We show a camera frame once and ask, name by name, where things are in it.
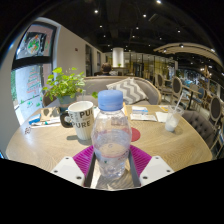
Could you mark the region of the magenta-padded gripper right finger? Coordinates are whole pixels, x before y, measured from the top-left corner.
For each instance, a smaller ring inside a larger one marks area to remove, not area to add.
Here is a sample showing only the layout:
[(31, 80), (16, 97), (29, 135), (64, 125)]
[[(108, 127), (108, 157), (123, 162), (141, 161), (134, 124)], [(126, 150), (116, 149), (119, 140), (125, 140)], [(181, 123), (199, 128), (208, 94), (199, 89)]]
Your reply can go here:
[(150, 156), (133, 145), (128, 159), (135, 186), (148, 185), (174, 172), (160, 156)]

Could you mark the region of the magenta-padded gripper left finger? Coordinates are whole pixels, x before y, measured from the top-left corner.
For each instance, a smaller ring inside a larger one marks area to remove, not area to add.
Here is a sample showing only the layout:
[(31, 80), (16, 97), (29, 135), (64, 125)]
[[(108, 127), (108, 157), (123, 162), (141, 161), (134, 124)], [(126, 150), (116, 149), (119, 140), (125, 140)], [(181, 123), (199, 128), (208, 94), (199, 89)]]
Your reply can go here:
[(52, 174), (82, 187), (90, 187), (96, 157), (89, 146), (74, 157), (65, 156), (51, 171)]

